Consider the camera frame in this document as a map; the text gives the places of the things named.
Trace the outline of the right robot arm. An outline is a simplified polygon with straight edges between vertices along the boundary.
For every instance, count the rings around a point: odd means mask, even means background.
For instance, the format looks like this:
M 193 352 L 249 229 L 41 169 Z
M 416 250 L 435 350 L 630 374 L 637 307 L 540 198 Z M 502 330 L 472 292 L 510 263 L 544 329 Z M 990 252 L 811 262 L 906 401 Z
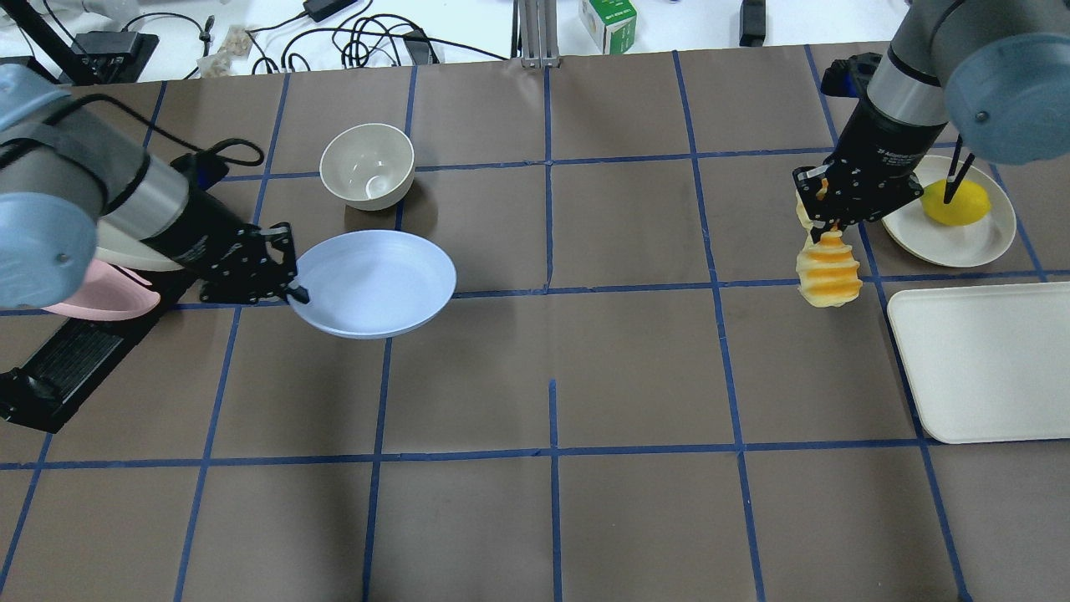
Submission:
M 875 222 L 922 195 L 915 168 L 947 125 L 973 156 L 1020 166 L 1069 149 L 1066 1 L 914 1 L 882 53 L 839 59 L 819 84 L 857 102 L 834 152 L 792 172 L 802 227 Z

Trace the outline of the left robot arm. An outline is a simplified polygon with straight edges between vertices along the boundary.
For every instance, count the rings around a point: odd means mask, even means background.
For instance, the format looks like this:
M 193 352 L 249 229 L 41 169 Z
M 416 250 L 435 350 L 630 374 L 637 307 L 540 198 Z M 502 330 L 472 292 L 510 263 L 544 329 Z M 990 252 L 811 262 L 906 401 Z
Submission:
M 244 222 L 209 187 L 240 165 L 231 146 L 248 140 L 188 145 L 165 163 L 140 142 L 93 115 L 105 103 L 138 122 L 144 117 L 104 93 L 73 98 L 19 64 L 4 64 L 1 161 L 1 297 L 4 308 L 46 308 L 72 297 L 96 253 L 101 222 L 144 244 L 201 279 L 217 304 L 280 298 L 308 304 L 299 285 L 292 229 Z

